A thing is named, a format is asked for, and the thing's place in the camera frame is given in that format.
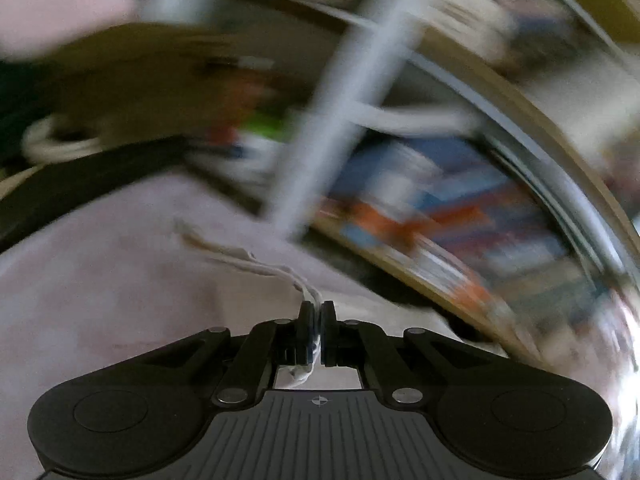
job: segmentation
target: white cable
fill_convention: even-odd
[[[209,260],[261,276],[278,276],[292,282],[293,286],[302,292],[303,299],[313,304],[316,317],[318,316],[322,303],[320,291],[309,285],[307,280],[296,274],[290,267],[264,264],[256,260],[250,252],[243,248],[221,246],[215,242],[211,242],[200,235],[193,226],[181,219],[175,221],[175,231],[187,245],[206,252],[206,257]],[[292,388],[304,383],[314,369],[314,365],[318,359],[319,348],[320,338],[316,336],[314,341],[313,362],[309,365],[281,367],[281,369],[284,368],[286,374],[277,377],[276,387]]]
[[[61,142],[52,138],[55,117],[48,116],[34,122],[22,138],[22,152],[32,164],[55,164],[102,151],[98,138]]]

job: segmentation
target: orange object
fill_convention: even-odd
[[[416,238],[421,235],[428,238],[442,231],[463,229],[466,226],[491,227],[495,222],[484,212],[483,208],[487,206],[521,208],[527,204],[533,204],[531,197],[520,186],[509,184],[498,191],[475,197],[473,202],[444,206],[430,216],[419,214],[398,229],[399,249],[411,251],[415,247]]]
[[[264,93],[266,74],[238,69],[222,97],[220,122],[209,132],[209,142],[228,146],[236,140],[237,129],[251,116]]]
[[[380,214],[371,204],[357,202],[352,209],[351,223],[385,242],[398,232],[400,224]]]
[[[491,293],[476,281],[460,285],[453,291],[452,297],[467,310],[484,310],[492,299]]]

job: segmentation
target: coiled white cable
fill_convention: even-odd
[[[31,164],[55,164],[102,151],[100,139],[65,142],[53,138],[56,117],[50,115],[34,122],[22,138],[22,153]]]

